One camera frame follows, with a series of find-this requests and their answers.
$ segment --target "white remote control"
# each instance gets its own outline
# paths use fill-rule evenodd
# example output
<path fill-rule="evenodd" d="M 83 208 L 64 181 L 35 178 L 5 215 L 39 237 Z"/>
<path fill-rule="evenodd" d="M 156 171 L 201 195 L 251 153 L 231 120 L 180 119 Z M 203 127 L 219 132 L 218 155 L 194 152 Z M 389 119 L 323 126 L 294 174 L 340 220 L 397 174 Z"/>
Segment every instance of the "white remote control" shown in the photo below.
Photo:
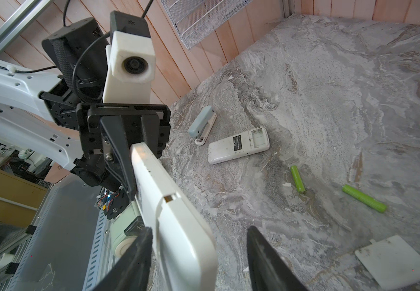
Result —
<path fill-rule="evenodd" d="M 209 163 L 234 160 L 246 155 L 257 154 L 270 148 L 265 128 L 257 127 L 209 145 Z"/>

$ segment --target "white pipe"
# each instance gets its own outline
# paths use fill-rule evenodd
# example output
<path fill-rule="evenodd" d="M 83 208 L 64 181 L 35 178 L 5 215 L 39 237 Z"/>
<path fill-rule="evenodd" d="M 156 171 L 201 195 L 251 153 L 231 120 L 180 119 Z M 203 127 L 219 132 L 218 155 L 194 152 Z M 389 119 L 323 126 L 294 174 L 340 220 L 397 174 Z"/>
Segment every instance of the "white pipe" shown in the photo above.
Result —
<path fill-rule="evenodd" d="M 24 207 L 24 208 L 27 208 L 27 209 L 30 209 L 30 210 L 35 210 L 35 211 L 38 210 L 38 208 L 28 206 L 28 205 L 25 205 L 25 204 L 21 204 L 21 203 L 17 203 L 17 202 L 14 202 L 12 200 L 4 199 L 4 198 L 1 198 L 1 197 L 0 197 L 0 201 L 6 202 L 6 203 L 9 203 L 9 204 L 13 204 L 13 205 L 17 205 L 17 206 L 20 206 L 20 207 Z"/>

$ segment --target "wire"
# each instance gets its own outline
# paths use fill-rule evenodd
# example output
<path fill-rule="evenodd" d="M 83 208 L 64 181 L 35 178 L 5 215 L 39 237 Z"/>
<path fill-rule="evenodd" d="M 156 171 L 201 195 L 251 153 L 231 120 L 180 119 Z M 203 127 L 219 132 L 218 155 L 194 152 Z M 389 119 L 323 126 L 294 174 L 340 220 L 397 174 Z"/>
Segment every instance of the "wire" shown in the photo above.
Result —
<path fill-rule="evenodd" d="M 67 12 L 67 7 L 69 5 L 69 2 L 71 2 L 71 0 L 66 1 L 65 8 L 63 10 L 63 26 L 66 26 L 66 12 Z"/>
<path fill-rule="evenodd" d="M 145 7 L 144 9 L 144 13 L 142 13 L 142 18 L 145 18 L 145 15 L 147 15 L 147 12 L 150 9 L 150 6 L 152 5 L 153 0 L 150 0 L 149 3 L 147 4 L 147 7 Z"/>
<path fill-rule="evenodd" d="M 96 40 L 94 40 L 86 49 L 85 51 L 80 55 L 79 59 L 76 62 L 76 65 L 74 66 L 74 70 L 73 70 L 73 92 L 76 96 L 79 97 L 79 99 L 84 102 L 84 103 L 89 103 L 86 102 L 90 101 L 90 102 L 97 102 L 98 99 L 100 99 L 102 96 L 100 94 L 99 98 L 92 98 L 89 97 L 87 95 L 85 95 L 84 93 L 80 92 L 79 89 L 77 88 L 77 82 L 76 82 L 76 74 L 77 74 L 77 69 L 80 67 L 80 63 L 82 62 L 82 59 L 85 57 L 85 55 L 87 54 L 87 52 L 89 50 L 91 50 L 93 48 L 94 45 L 96 45 L 97 43 L 99 43 L 101 40 L 104 40 L 105 38 L 108 38 L 110 36 L 110 32 L 105 33 L 104 35 L 102 35 L 101 37 L 97 38 Z"/>
<path fill-rule="evenodd" d="M 44 67 L 44 68 L 41 68 L 41 69 L 38 69 L 38 70 L 33 70 L 33 71 L 19 71 L 19 70 L 16 70 L 16 73 L 37 73 L 37 72 L 40 72 L 40 71 L 45 71 L 45 70 L 54 69 L 54 68 L 56 68 L 56 66 Z M 0 66 L 0 69 L 8 70 L 6 67 L 3 67 L 3 66 Z"/>

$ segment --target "screw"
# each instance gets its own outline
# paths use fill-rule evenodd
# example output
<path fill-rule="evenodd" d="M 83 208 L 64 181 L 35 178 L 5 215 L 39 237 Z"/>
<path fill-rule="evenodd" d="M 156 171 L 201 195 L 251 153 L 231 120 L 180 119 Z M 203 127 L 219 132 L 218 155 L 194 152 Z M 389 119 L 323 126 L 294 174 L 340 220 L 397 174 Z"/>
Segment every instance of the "screw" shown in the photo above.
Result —
<path fill-rule="evenodd" d="M 112 154 L 106 154 L 105 155 L 105 160 L 111 162 L 113 160 L 113 155 Z"/>

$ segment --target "yellow wall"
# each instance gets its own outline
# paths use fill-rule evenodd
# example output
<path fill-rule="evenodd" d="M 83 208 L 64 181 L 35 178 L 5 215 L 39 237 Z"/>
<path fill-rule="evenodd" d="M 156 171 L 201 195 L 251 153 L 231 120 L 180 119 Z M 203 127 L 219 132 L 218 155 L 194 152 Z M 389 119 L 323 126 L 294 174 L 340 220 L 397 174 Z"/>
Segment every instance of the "yellow wall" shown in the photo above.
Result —
<path fill-rule="evenodd" d="M 0 197 L 38 208 L 47 189 L 0 170 Z M 0 221 L 15 226 L 29 225 L 34 210 L 0 201 Z"/>

